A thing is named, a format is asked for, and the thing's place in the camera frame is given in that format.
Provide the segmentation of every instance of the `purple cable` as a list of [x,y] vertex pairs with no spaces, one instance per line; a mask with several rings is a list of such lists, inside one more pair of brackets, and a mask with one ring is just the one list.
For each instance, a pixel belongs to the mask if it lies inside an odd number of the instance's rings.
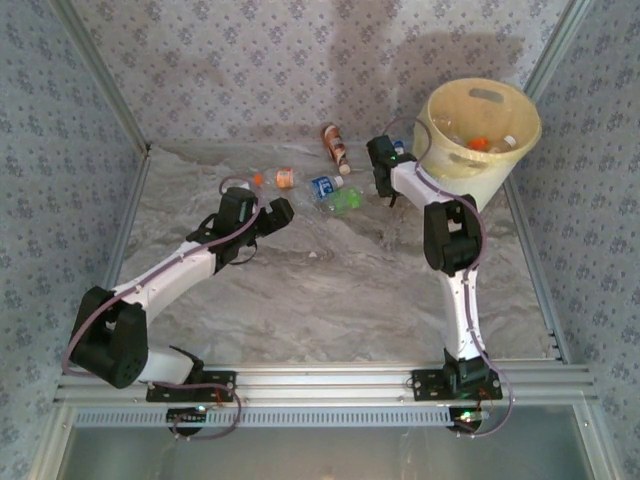
[[[78,329],[76,334],[73,336],[73,338],[69,342],[69,346],[67,347],[67,350],[64,353],[64,356],[62,357],[62,371],[66,375],[70,375],[70,376],[73,376],[73,377],[95,377],[95,375],[93,375],[92,373],[89,373],[89,372],[78,372],[78,371],[72,370],[71,367],[69,366],[69,360],[71,358],[71,354],[73,353],[73,351],[75,350],[76,346],[80,342],[80,339],[82,338],[82,336],[87,332],[87,330],[89,330],[91,325],[93,325],[93,323],[100,317],[100,315],[102,315],[104,312],[106,312],[111,307],[113,307],[113,305],[115,305],[119,300],[122,300],[127,295],[130,295],[133,292],[135,292],[136,291],[136,287],[144,287],[147,283],[152,281],[158,275],[161,275],[162,273],[166,272],[171,267],[173,267],[175,264],[184,261],[184,259],[190,257],[191,255],[194,255],[194,254],[196,254],[198,252],[201,252],[203,250],[207,250],[207,249],[209,249],[211,247],[215,247],[215,246],[220,245],[222,243],[228,242],[229,240],[233,240],[238,235],[242,235],[245,231],[247,231],[251,227],[251,225],[253,225],[255,223],[255,221],[258,219],[258,215],[260,215],[260,209],[262,208],[262,197],[261,197],[260,189],[253,182],[249,181],[248,179],[245,179],[245,178],[242,178],[242,177],[232,176],[232,177],[225,177],[222,180],[222,182],[220,182],[220,192],[222,192],[222,187],[224,186],[224,184],[228,180],[243,180],[243,181],[246,181],[247,183],[249,183],[249,185],[251,185],[253,187],[252,191],[258,197],[258,205],[256,207],[256,212],[251,216],[249,221],[247,223],[245,223],[242,227],[240,227],[238,230],[236,230],[235,232],[233,232],[230,235],[227,235],[226,237],[222,237],[222,238],[219,238],[217,240],[213,240],[211,242],[204,243],[202,245],[198,245],[197,247],[193,247],[191,250],[187,250],[184,253],[184,255],[174,258],[173,260],[167,262],[165,265],[160,267],[158,270],[155,270],[154,272],[151,272],[149,275],[144,277],[138,283],[138,285],[134,285],[133,287],[130,287],[130,288],[126,289],[126,290],[123,290],[119,294],[114,295],[112,298],[110,298],[105,303],[100,305],[91,315],[89,315],[89,317],[80,326],[80,328]],[[228,435],[233,430],[235,430],[235,428],[238,425],[238,422],[240,421],[240,412],[242,411],[242,404],[240,402],[240,397],[238,397],[238,395],[235,393],[235,391],[233,391],[232,389],[228,388],[225,385],[220,385],[220,384],[217,384],[217,383],[198,383],[198,384],[193,384],[193,385],[179,385],[179,384],[172,384],[172,383],[158,383],[157,385],[160,385],[160,386],[163,386],[163,387],[167,387],[167,388],[177,388],[177,389],[184,389],[184,390],[189,390],[189,389],[193,389],[193,388],[211,388],[211,387],[213,387],[213,388],[217,388],[217,389],[219,388],[219,389],[225,390],[225,391],[229,392],[234,397],[234,399],[236,400],[236,403],[238,404],[238,413],[237,413],[233,423],[231,424],[231,426],[228,427],[226,430],[223,430],[222,432],[220,432],[220,433],[218,433],[216,435],[208,435],[206,437],[198,437],[199,440],[220,438],[220,437],[223,437],[224,435]]]
[[469,291],[469,283],[468,283],[469,274],[478,267],[478,265],[480,264],[480,261],[482,260],[482,257],[485,254],[486,242],[484,239],[487,238],[487,229],[484,225],[484,221],[482,217],[478,213],[478,210],[471,202],[465,200],[464,198],[458,195],[442,190],[437,185],[430,182],[427,175],[423,173],[424,171],[420,167],[420,162],[422,162],[422,160],[424,160],[424,158],[427,156],[427,153],[429,153],[429,150],[431,149],[431,145],[433,143],[431,131],[429,130],[429,127],[426,125],[426,123],[424,123],[422,120],[416,117],[397,117],[397,118],[394,118],[391,122],[389,122],[389,124],[385,127],[382,134],[385,135],[389,127],[391,127],[391,125],[401,120],[415,121],[416,123],[420,124],[422,128],[424,128],[424,131],[427,134],[427,138],[429,139],[429,144],[427,145],[426,150],[420,156],[420,158],[416,161],[416,168],[415,168],[416,176],[420,179],[422,183],[424,183],[427,187],[429,187],[430,190],[444,197],[450,198],[452,200],[456,200],[460,202],[462,205],[464,205],[465,207],[467,207],[471,211],[473,216],[476,218],[476,220],[478,221],[478,224],[480,225],[480,236],[481,236],[480,252],[478,253],[478,257],[475,259],[475,261],[471,265],[469,265],[469,267],[467,267],[467,269],[464,271],[464,274],[463,274],[464,308],[465,308],[465,313],[467,317],[467,327],[469,328],[471,339],[473,340],[473,343],[476,346],[476,349],[478,350],[480,357],[489,366],[491,370],[496,372],[502,378],[504,383],[507,385],[507,391],[509,392],[509,404],[507,406],[507,412],[505,413],[505,416],[502,418],[502,421],[495,427],[491,428],[490,430],[487,430],[486,432],[470,434],[471,437],[486,437],[488,435],[491,435],[492,433],[497,432],[507,423],[507,420],[509,420],[509,417],[511,416],[511,412],[513,411],[513,403],[516,400],[515,395],[513,394],[513,387],[511,386],[511,382],[509,382],[509,377],[507,377],[507,375],[505,375],[505,373],[500,368],[498,368],[484,353],[484,350],[482,349],[482,345],[480,345],[480,340],[478,339],[475,329],[473,328],[473,320],[471,318],[471,301],[470,301],[471,292]]
[[236,428],[238,428],[238,424],[240,423],[240,417],[242,415],[242,402],[240,401],[240,397],[238,396],[238,394],[235,392],[234,389],[229,388],[226,385],[222,385],[221,383],[193,383],[190,385],[174,385],[173,383],[156,382],[154,383],[154,385],[157,385],[159,387],[178,389],[178,390],[193,390],[196,388],[215,388],[216,390],[224,390],[225,392],[229,393],[233,397],[236,404],[238,405],[236,416],[233,418],[233,422],[231,422],[231,425],[229,425],[227,428],[225,428],[221,432],[213,433],[211,435],[201,435],[199,437],[187,437],[185,435],[181,435],[180,433],[178,433],[178,424],[182,421],[184,417],[190,415],[190,413],[188,412],[181,413],[173,420],[173,425],[171,426],[171,431],[173,432],[176,440],[182,439],[186,441],[198,441],[198,442],[203,440],[216,440],[218,438],[226,437],[231,432],[233,432]]

